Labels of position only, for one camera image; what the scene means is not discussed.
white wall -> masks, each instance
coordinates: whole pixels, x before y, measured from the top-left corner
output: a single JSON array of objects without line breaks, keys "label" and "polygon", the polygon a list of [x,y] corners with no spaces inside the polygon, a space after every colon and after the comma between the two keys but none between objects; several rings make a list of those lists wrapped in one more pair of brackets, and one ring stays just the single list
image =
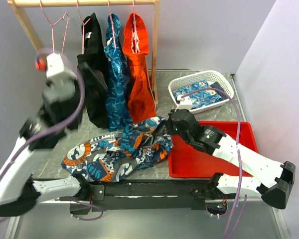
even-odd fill
[{"label": "white wall", "polygon": [[[44,76],[34,66],[35,51],[7,5],[0,0],[0,168],[18,132],[41,103]],[[0,224],[3,238],[7,221]]]},{"label": "white wall", "polygon": [[[216,70],[235,73],[265,21],[275,0],[161,0],[158,35],[158,69]],[[107,6],[81,7],[83,17],[95,12],[103,33],[109,14]],[[132,6],[112,6],[123,26]],[[45,8],[51,20],[64,12],[70,15],[65,53],[76,60],[80,53],[81,26],[75,7]],[[51,31],[39,8],[26,12],[43,44],[51,46]],[[152,5],[137,5],[150,38]],[[56,26],[56,46],[61,48],[65,23]]]},{"label": "white wall", "polygon": [[235,82],[260,153],[297,167],[284,214],[299,239],[299,0],[277,0]]}]

wooden clothes rack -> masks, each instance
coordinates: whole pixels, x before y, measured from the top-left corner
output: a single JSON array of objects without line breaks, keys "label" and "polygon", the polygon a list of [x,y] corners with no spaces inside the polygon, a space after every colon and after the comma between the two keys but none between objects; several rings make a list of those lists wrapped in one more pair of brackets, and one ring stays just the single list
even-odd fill
[{"label": "wooden clothes rack", "polygon": [[[38,51],[43,48],[43,44],[38,34],[36,33],[29,17],[24,11],[24,7],[40,7],[39,0],[7,0],[8,4],[12,8],[16,18],[20,22],[23,30],[30,39],[35,50]],[[75,6],[76,0],[42,0],[43,7],[54,6]],[[79,0],[79,6],[102,6],[108,5],[107,0]],[[133,0],[110,0],[111,5],[132,5]],[[159,0],[134,0],[135,5],[140,4],[152,4],[154,5],[154,23],[153,23],[153,40],[152,40],[152,60],[151,60],[151,82],[152,91],[154,93],[154,99],[156,107],[158,107],[158,94],[156,84],[156,57],[157,57],[157,37],[158,37],[158,17],[159,17]]]}]

red garment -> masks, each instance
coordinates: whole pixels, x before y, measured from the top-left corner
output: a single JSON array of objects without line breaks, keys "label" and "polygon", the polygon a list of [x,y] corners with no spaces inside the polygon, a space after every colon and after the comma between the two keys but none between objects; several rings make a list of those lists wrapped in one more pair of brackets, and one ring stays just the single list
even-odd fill
[{"label": "red garment", "polygon": [[155,102],[152,98],[149,85],[146,55],[149,53],[149,36],[145,24],[139,15],[135,14],[136,29],[139,37],[139,53],[132,51],[132,30],[134,30],[133,13],[130,15],[124,29],[123,53],[128,58],[128,64],[132,75],[132,92],[129,96],[128,108],[133,123],[156,116]]}]

black dark cloth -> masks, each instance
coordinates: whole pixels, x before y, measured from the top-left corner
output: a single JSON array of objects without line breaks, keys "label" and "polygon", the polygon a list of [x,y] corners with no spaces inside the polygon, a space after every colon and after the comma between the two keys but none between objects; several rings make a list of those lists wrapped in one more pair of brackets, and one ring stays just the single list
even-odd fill
[{"label": "black dark cloth", "polygon": [[107,88],[104,87],[104,82],[107,86],[109,80],[108,62],[104,53],[101,28],[95,13],[86,17],[84,22],[89,18],[90,21],[84,29],[85,34],[89,32],[91,34],[84,41],[84,54],[77,56],[78,69],[85,83],[85,105],[90,122],[99,128],[109,128],[105,106]]},{"label": "black dark cloth", "polygon": [[[210,87],[217,88],[217,89],[224,91],[224,89],[221,87],[221,85],[218,82],[211,84]],[[222,101],[228,99],[227,96],[225,96],[222,92],[217,91],[217,94],[219,94],[221,96]]]}]

red tray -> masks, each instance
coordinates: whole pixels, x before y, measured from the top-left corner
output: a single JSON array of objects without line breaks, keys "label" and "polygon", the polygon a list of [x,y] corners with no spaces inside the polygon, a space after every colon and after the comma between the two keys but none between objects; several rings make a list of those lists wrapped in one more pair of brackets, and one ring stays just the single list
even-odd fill
[{"label": "red tray", "polygon": [[[212,125],[236,139],[237,122],[230,121],[200,121],[203,125]],[[253,130],[248,122],[241,122],[239,142],[258,153]],[[239,175],[239,168],[235,165],[207,153],[198,152],[186,144],[179,136],[173,136],[173,144],[169,156],[168,167],[171,177],[176,178],[211,178],[214,173]]]}]

